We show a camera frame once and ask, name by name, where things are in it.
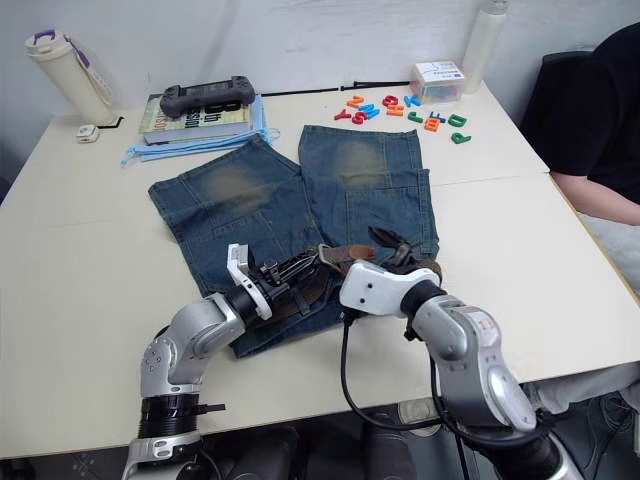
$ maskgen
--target water bottle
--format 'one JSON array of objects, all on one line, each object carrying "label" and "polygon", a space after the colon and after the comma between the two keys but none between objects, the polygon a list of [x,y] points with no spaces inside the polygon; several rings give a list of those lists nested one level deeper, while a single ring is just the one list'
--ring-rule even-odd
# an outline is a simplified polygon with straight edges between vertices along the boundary
[{"label": "water bottle", "polygon": [[69,37],[45,30],[29,37],[24,46],[86,122],[106,126],[117,120],[109,86]]},{"label": "water bottle", "polygon": [[487,0],[478,12],[462,60],[462,73],[467,79],[464,93],[475,93],[493,52],[498,34],[507,16],[507,0]]}]

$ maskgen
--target black game controller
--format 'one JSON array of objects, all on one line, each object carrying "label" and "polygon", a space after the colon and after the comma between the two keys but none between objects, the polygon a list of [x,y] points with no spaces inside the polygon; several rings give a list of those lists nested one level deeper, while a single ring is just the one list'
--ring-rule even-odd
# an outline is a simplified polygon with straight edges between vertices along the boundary
[{"label": "black game controller", "polygon": [[176,118],[186,110],[210,105],[239,102],[249,105],[256,93],[247,77],[233,76],[223,82],[203,83],[182,88],[173,85],[167,88],[160,99],[160,108],[165,115]]}]

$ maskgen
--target book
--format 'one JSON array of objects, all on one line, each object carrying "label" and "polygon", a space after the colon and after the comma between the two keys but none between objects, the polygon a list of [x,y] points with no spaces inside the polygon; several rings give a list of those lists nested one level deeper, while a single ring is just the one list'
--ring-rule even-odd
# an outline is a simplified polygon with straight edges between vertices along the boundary
[{"label": "book", "polygon": [[195,108],[178,118],[160,109],[162,94],[149,95],[139,132],[148,144],[182,142],[246,133],[251,128],[251,110],[247,105],[234,111],[215,112],[209,107]]}]

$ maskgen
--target white box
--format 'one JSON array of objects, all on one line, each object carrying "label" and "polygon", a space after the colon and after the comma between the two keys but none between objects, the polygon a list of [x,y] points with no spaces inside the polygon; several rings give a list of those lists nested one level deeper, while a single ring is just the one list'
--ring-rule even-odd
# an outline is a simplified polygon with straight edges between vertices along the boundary
[{"label": "white box", "polygon": [[416,63],[411,72],[411,90],[422,103],[457,102],[465,78],[451,60]]}]

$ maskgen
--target denim jeans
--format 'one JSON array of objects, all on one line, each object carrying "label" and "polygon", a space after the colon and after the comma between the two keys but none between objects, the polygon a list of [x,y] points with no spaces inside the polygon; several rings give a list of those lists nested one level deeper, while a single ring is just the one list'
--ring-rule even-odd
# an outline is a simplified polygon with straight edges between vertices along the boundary
[{"label": "denim jeans", "polygon": [[[248,244],[262,265],[319,243],[372,245],[371,225],[398,232],[418,256],[435,258],[429,172],[422,169],[415,131],[306,126],[299,154],[301,165],[255,135],[243,147],[149,189],[203,296],[233,286],[226,270],[230,243]],[[391,253],[377,250],[378,259]],[[338,287],[339,281],[331,282],[305,313],[246,332],[232,344],[236,356],[338,323]]]}]

